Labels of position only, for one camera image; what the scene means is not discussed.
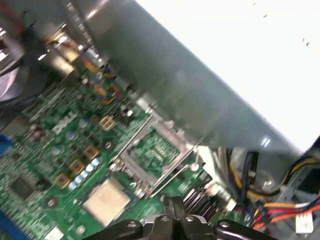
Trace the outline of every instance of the gray sheet metal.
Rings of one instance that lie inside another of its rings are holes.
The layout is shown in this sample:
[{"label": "gray sheet metal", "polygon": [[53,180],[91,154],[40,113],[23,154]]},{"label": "gray sheet metal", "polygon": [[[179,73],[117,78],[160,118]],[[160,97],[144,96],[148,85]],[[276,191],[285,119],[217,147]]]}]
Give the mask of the gray sheet metal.
[{"label": "gray sheet metal", "polygon": [[[41,6],[35,0],[13,2],[23,2],[15,6],[35,12],[35,27],[42,35],[73,18],[61,8],[68,0],[47,0]],[[298,154],[307,150],[291,144],[134,0],[70,2],[100,56],[111,59],[118,74],[135,84],[139,93],[147,93],[154,107],[192,140],[213,147]],[[79,30],[72,23],[75,32]]]}]

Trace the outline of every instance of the chipset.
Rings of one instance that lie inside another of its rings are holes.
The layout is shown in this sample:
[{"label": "chipset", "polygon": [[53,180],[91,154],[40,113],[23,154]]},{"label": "chipset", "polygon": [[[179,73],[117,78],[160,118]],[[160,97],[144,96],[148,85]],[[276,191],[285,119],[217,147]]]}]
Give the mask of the chipset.
[{"label": "chipset", "polygon": [[81,173],[82,170],[85,169],[85,167],[85,164],[79,159],[74,160],[69,166],[70,170],[75,174]]},{"label": "chipset", "polygon": [[26,182],[21,176],[14,180],[10,184],[9,188],[24,201],[26,201],[35,191],[35,188]]},{"label": "chipset", "polygon": [[92,160],[98,156],[100,152],[95,146],[90,145],[84,150],[83,153],[88,159]]},{"label": "chipset", "polygon": [[103,130],[109,131],[115,126],[115,121],[113,120],[112,116],[105,116],[101,121],[100,121],[100,126],[102,127]]},{"label": "chipset", "polygon": [[65,189],[68,187],[70,184],[71,180],[70,178],[65,175],[64,173],[61,173],[56,179],[55,179],[55,184],[60,188],[60,189]]},{"label": "chipset", "polygon": [[130,198],[114,178],[107,179],[97,186],[83,204],[104,227],[117,219],[126,209]]}]

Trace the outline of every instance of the green circuit board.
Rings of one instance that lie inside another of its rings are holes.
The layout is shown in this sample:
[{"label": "green circuit board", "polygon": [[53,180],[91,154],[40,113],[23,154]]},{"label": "green circuit board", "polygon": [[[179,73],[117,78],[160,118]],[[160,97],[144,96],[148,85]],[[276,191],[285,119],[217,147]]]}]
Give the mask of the green circuit board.
[{"label": "green circuit board", "polygon": [[0,239],[1,240],[11,240],[10,237],[3,231],[0,230]]},{"label": "green circuit board", "polygon": [[[108,91],[110,84],[104,82],[103,85]],[[163,194],[183,196],[196,182],[207,177],[201,168],[198,171],[187,169],[181,173],[183,177],[175,178],[155,197],[138,199],[133,194],[135,183],[127,175],[111,173],[108,168],[112,157],[149,115],[131,104],[134,117],[129,124],[114,118],[112,129],[106,131],[100,125],[101,119],[112,116],[124,101],[105,105],[92,87],[84,84],[65,87],[58,83],[22,113],[26,131],[12,137],[13,146],[0,158],[0,209],[30,239],[80,240],[101,231],[104,228],[101,221],[84,207],[84,203],[92,190],[108,179],[116,179],[128,198],[124,211],[111,222],[113,224],[123,219],[140,220],[160,214],[164,209]],[[42,134],[36,134],[37,130],[30,128],[34,124],[43,128],[40,130]],[[105,148],[108,141],[112,141],[110,149]],[[55,183],[60,174],[65,174],[71,181],[77,177],[70,171],[75,159],[85,166],[90,164],[91,159],[85,154],[88,146],[94,146],[98,151],[100,164],[77,188],[61,189]],[[156,177],[178,153],[152,129],[130,150],[130,155]],[[185,162],[194,160],[192,154]]]}]

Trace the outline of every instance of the capacitor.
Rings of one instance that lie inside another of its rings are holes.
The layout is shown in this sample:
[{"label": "capacitor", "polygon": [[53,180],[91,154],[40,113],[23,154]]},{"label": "capacitor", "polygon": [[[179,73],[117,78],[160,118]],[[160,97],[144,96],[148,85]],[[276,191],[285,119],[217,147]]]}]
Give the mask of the capacitor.
[{"label": "capacitor", "polygon": [[75,232],[76,232],[77,234],[79,234],[79,235],[82,235],[82,234],[85,233],[85,231],[86,231],[86,227],[83,226],[83,225],[80,225],[80,226],[77,227],[77,229],[76,229]]},{"label": "capacitor", "polygon": [[100,157],[94,158],[94,159],[92,160],[92,162],[91,162],[91,164],[92,164],[94,167],[98,166],[100,163],[101,163]]},{"label": "capacitor", "polygon": [[95,166],[93,166],[92,164],[88,164],[85,168],[85,170],[88,172],[88,173],[91,173],[93,170],[94,170]]},{"label": "capacitor", "polygon": [[99,72],[96,74],[96,78],[97,78],[97,80],[101,81],[101,80],[104,78],[102,72],[99,71]]},{"label": "capacitor", "polygon": [[89,175],[89,172],[88,172],[87,170],[83,170],[83,171],[80,173],[80,176],[83,177],[84,179],[85,179],[86,177],[88,177],[88,175]]},{"label": "capacitor", "polygon": [[89,124],[89,122],[85,118],[82,118],[79,121],[79,127],[82,128],[82,129],[84,129],[86,126],[88,126],[88,124]]},{"label": "capacitor", "polygon": [[75,131],[67,131],[65,137],[71,141],[75,140],[78,137],[78,134]]},{"label": "capacitor", "polygon": [[51,149],[52,155],[55,155],[55,156],[59,155],[62,151],[63,151],[63,148],[62,148],[60,145],[54,146],[54,147]]},{"label": "capacitor", "polygon": [[81,175],[78,175],[75,177],[74,182],[79,185],[83,182],[83,180],[84,180],[84,178]]},{"label": "capacitor", "polygon": [[34,123],[34,124],[32,124],[31,126],[30,126],[30,131],[36,131],[36,130],[42,130],[43,128],[42,128],[42,126],[40,125],[40,124],[36,124],[36,123]]},{"label": "capacitor", "polygon": [[37,130],[33,133],[33,137],[36,139],[41,139],[44,135],[44,131],[42,130]]},{"label": "capacitor", "polygon": [[133,114],[134,114],[134,111],[132,111],[131,109],[129,109],[129,110],[126,112],[126,116],[127,116],[127,117],[131,117]]},{"label": "capacitor", "polygon": [[70,182],[68,189],[70,191],[72,191],[72,190],[75,190],[77,187],[78,187],[78,185],[74,181],[72,181],[72,182]]},{"label": "capacitor", "polygon": [[90,81],[88,78],[84,78],[82,80],[82,84],[85,85],[86,87],[90,87]]}]

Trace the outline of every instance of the blue slot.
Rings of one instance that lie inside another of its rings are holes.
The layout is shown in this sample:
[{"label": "blue slot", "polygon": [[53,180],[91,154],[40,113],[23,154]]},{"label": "blue slot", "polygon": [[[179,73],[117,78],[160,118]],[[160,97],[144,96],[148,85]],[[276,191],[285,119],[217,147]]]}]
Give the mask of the blue slot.
[{"label": "blue slot", "polygon": [[0,211],[0,229],[12,240],[30,240],[2,211]]},{"label": "blue slot", "polygon": [[0,156],[12,145],[6,136],[0,135]]}]

